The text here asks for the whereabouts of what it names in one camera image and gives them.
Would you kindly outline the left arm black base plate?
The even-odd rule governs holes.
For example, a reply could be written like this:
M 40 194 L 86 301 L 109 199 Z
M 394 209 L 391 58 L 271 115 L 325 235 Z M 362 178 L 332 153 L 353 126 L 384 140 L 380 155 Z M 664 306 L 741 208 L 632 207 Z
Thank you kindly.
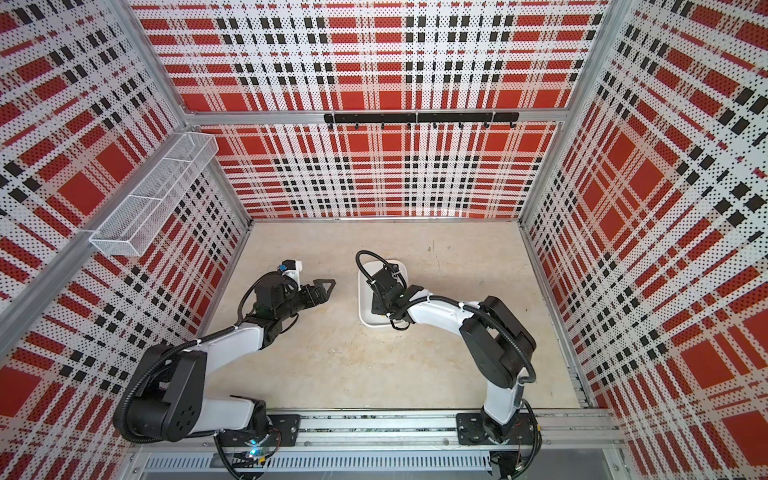
M 266 422 L 256 423 L 252 428 L 225 430 L 219 434 L 225 448 L 249 447 L 293 447 L 296 445 L 301 416 L 298 414 L 268 414 Z

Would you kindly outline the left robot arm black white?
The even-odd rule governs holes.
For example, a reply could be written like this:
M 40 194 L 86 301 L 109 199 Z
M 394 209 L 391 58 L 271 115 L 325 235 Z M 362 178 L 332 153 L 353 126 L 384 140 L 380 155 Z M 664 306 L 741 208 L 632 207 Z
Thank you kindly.
M 271 346 L 301 311 L 326 303 L 335 286 L 333 279 L 301 284 L 299 264 L 288 262 L 245 291 L 233 325 L 184 344 L 148 348 L 117 403 L 115 429 L 133 444 L 230 432 L 263 441 L 273 429 L 265 402 L 209 397 L 207 381 L 222 367 Z

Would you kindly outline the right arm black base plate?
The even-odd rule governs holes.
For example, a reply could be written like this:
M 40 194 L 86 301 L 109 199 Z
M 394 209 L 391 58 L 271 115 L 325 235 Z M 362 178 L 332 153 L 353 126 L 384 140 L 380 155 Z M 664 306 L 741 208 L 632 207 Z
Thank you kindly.
M 506 424 L 499 424 L 484 411 L 456 415 L 460 445 L 532 445 L 540 433 L 530 414 L 518 411 Z

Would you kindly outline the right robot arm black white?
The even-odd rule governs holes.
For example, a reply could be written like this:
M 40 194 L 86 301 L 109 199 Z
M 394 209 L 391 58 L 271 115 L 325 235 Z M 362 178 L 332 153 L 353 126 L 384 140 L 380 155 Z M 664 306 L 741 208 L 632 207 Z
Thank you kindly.
M 537 348 L 520 320 L 495 297 L 465 302 L 435 294 L 406 281 L 399 264 L 360 250 L 355 263 L 371 298 L 359 297 L 359 306 L 395 331 L 413 325 L 435 327 L 459 336 L 477 370 L 487 381 L 480 411 L 486 437 L 494 443 L 509 441 L 525 404 L 524 389 L 537 380 L 532 357 Z

